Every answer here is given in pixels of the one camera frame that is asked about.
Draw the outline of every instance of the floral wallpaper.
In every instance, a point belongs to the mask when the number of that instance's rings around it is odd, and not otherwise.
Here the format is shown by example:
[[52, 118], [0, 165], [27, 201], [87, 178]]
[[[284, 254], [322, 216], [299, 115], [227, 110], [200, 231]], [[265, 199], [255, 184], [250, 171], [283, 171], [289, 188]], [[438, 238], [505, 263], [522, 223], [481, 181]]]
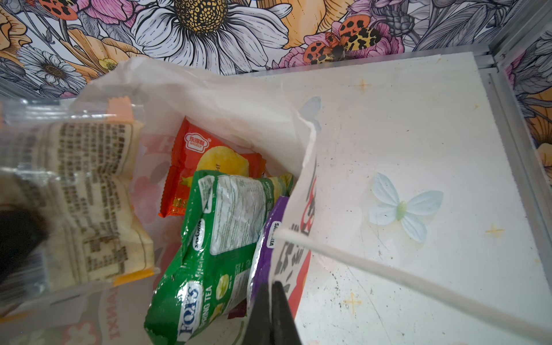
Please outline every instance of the floral wallpaper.
[[134, 56], [222, 75], [489, 42], [524, 0], [0, 0], [0, 78], [71, 97]]
[[552, 31], [546, 31], [506, 69], [552, 187]]

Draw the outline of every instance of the yellow flower center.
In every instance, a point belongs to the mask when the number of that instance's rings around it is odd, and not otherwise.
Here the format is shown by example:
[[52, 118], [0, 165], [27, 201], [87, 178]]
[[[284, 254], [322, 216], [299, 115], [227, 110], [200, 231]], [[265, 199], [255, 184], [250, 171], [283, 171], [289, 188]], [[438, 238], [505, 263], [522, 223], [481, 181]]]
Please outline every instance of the yellow flower center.
[[226, 0], [174, 0], [180, 23], [197, 34], [216, 31], [228, 12]]
[[117, 67], [117, 61], [107, 58], [107, 59], [101, 59], [98, 61], [100, 63], [100, 66], [102, 66], [104, 69], [108, 71], [112, 71]]
[[406, 201], [401, 201], [397, 206], [397, 220], [401, 220], [406, 216]]
[[65, 79], [65, 77], [67, 76], [67, 74], [62, 69], [48, 63], [42, 65], [42, 68], [44, 69], [44, 71], [46, 71], [46, 73], [56, 78]]

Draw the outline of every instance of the purple snack bag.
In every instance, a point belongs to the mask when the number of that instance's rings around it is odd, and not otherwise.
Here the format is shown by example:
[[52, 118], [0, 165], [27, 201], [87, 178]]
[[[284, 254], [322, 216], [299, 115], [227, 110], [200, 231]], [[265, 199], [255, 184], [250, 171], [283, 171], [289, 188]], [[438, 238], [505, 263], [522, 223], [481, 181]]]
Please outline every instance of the purple snack bag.
[[253, 254], [253, 264], [249, 274], [247, 284], [247, 308], [251, 310], [257, 296], [257, 291], [263, 283], [268, 283], [268, 273], [270, 272], [270, 259], [272, 249], [274, 248], [274, 230], [282, 223], [285, 207], [288, 204], [288, 197], [280, 197], [276, 205], [270, 211], [267, 222], [264, 224], [263, 233]]

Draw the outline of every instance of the brand logo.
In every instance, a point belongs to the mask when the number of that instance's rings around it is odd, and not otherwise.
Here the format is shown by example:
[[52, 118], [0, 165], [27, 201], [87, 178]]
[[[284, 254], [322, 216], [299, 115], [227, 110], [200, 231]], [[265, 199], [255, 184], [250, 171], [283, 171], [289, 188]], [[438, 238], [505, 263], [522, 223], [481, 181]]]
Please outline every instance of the brand logo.
[[282, 224], [281, 221], [273, 221], [268, 231], [267, 248], [274, 248], [274, 230], [276, 230]]
[[301, 218], [301, 232], [309, 235], [312, 223], [314, 222], [315, 200], [316, 200], [316, 177], [312, 181], [309, 196], [307, 197], [307, 205], [303, 211], [303, 217]]
[[209, 147], [210, 139], [205, 139], [199, 133], [188, 133], [184, 137], [186, 140], [186, 148], [189, 148], [192, 151], [203, 153], [205, 149]]
[[198, 222], [198, 227], [192, 237], [192, 247], [195, 251], [201, 249], [203, 245], [203, 239], [205, 238], [205, 219], [201, 218]]
[[187, 282], [179, 291], [179, 295], [183, 301], [178, 320], [177, 341], [186, 342], [199, 326], [203, 287], [196, 282]]

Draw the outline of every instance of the black object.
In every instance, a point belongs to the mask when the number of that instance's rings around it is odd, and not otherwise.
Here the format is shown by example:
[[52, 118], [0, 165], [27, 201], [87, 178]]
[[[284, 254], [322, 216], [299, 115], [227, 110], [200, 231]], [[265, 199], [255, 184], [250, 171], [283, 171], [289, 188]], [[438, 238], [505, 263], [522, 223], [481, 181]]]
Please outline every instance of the black object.
[[272, 320], [268, 285], [259, 288], [242, 345], [301, 345], [281, 282], [272, 284]]
[[37, 212], [13, 205], [0, 205], [0, 283], [47, 238]]

